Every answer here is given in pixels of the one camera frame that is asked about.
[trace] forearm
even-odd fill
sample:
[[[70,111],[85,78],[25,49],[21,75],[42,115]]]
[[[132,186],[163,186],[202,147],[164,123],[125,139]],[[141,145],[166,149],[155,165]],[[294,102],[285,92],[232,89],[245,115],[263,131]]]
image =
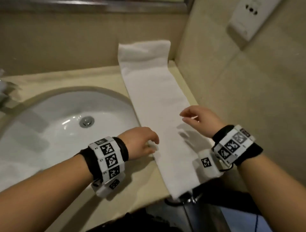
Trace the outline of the forearm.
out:
[[[77,155],[4,190],[0,231],[44,231],[91,181],[83,156]]]
[[[245,160],[238,171],[275,232],[305,231],[304,186],[263,154]]]

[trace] marble countertop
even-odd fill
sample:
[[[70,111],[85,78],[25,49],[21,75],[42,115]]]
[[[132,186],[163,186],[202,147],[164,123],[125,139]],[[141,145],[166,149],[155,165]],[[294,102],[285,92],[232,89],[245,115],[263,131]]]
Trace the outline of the marble countertop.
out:
[[[173,61],[169,61],[168,68],[189,103],[197,104]],[[13,88],[10,99],[1,108],[0,132],[24,109],[66,91],[108,89],[129,97],[119,66],[10,76],[3,80],[13,83]],[[128,162],[126,172],[127,184],[116,194],[100,199],[87,188],[47,231],[86,231],[169,196],[152,157]]]

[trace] wall socket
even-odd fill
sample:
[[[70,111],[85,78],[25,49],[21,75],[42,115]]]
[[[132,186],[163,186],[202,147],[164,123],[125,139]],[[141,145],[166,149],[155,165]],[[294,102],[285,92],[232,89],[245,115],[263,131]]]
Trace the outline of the wall socket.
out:
[[[280,2],[281,0],[241,0],[229,26],[246,41],[250,41]]]

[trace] sink drain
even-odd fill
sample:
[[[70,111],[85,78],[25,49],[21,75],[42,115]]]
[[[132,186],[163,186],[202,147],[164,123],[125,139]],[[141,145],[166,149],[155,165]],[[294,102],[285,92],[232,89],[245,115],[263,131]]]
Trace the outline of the sink drain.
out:
[[[80,121],[80,127],[88,128],[95,123],[95,119],[92,116],[83,117]]]

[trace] white ceramic sink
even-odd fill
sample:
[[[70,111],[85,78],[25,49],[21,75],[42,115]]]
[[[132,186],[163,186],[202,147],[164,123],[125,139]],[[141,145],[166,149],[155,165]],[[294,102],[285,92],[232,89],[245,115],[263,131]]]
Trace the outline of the white ceramic sink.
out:
[[[82,128],[86,116],[95,122]],[[133,107],[124,97],[89,91],[50,97],[17,116],[0,138],[0,191],[135,126]]]

